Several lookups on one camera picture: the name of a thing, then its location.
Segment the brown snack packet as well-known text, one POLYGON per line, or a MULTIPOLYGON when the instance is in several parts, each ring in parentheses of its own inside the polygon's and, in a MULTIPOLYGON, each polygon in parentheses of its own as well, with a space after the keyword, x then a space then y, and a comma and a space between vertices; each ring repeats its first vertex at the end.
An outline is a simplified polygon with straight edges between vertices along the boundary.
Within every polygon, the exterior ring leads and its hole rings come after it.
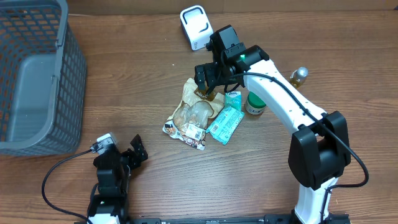
POLYGON ((205 96, 194 79, 189 78, 183 86, 179 105, 167 120, 172 120, 178 128, 189 123, 206 129, 208 120, 216 118, 223 108, 224 94, 216 91, 205 96))

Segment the green white Kleenex tissue pack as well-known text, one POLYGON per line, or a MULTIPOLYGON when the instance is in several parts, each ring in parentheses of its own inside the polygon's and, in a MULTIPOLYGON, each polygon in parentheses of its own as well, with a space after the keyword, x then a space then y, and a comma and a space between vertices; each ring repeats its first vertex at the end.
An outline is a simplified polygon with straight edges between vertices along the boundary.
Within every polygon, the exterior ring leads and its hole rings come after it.
POLYGON ((232 107, 238 111, 242 110, 242 95, 240 91, 231 91, 224 95, 224 106, 232 107))

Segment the teal snack packet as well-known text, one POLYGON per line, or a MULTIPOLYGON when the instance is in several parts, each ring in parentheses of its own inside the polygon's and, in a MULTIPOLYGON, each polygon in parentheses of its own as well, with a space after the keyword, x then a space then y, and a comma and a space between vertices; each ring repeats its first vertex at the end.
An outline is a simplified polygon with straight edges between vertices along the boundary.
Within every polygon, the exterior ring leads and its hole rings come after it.
POLYGON ((242 111, 231 106, 224 107, 206 129, 206 133, 210 133, 215 140, 226 145, 243 117, 244 113, 242 111))

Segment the green lid white jar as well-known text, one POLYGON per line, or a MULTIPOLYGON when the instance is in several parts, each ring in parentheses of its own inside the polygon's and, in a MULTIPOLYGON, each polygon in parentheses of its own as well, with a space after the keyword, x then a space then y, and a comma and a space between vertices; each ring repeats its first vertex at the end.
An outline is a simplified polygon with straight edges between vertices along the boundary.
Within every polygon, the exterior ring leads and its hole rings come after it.
POLYGON ((246 102, 245 109, 248 113, 253 115, 260 115, 264 112, 266 104, 253 92, 249 92, 246 102))

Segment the white labelled snack packet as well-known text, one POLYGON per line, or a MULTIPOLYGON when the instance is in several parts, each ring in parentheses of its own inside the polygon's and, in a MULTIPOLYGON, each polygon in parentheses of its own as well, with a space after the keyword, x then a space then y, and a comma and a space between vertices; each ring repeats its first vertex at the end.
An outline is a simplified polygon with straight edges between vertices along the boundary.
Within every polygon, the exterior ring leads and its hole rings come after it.
POLYGON ((196 127, 194 124, 185 123, 178 128, 174 122, 170 120, 163 125, 162 130, 172 139, 179 139, 201 151, 205 149, 206 132, 204 129, 196 127))

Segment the yellow oil bottle silver cap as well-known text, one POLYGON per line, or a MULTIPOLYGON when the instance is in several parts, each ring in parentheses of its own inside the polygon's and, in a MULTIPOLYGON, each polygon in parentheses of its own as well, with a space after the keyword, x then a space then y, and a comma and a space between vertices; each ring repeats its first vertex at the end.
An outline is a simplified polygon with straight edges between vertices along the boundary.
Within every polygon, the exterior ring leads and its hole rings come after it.
POLYGON ((289 83, 296 89, 304 84, 308 77, 308 69, 306 67, 300 67, 296 69, 290 76, 289 83))

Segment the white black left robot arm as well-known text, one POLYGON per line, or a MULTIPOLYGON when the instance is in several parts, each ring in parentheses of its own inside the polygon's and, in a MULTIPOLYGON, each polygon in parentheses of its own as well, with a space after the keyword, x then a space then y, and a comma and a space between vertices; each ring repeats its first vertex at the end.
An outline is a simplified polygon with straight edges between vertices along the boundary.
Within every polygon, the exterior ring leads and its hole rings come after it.
POLYGON ((93 161, 98 183, 91 193, 87 223, 131 223, 127 196, 129 180, 131 172, 148 159, 148 154, 140 135, 135 135, 130 145, 132 148, 121 152, 112 133, 99 137, 91 145, 90 149, 98 154, 93 161))

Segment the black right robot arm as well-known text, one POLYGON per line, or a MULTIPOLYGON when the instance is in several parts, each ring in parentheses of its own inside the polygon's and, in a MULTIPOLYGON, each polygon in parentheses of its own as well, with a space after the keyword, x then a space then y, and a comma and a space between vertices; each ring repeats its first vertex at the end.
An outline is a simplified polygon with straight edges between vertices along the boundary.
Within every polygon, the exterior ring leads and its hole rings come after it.
POLYGON ((288 163, 300 184, 291 215, 267 215, 265 223, 349 223, 347 215, 328 211, 331 187, 351 162, 344 116, 327 113, 295 89, 259 46, 250 48, 228 25, 210 35, 206 49, 213 62, 195 67, 195 83, 210 93, 216 86, 238 84, 258 96, 291 136, 288 163))

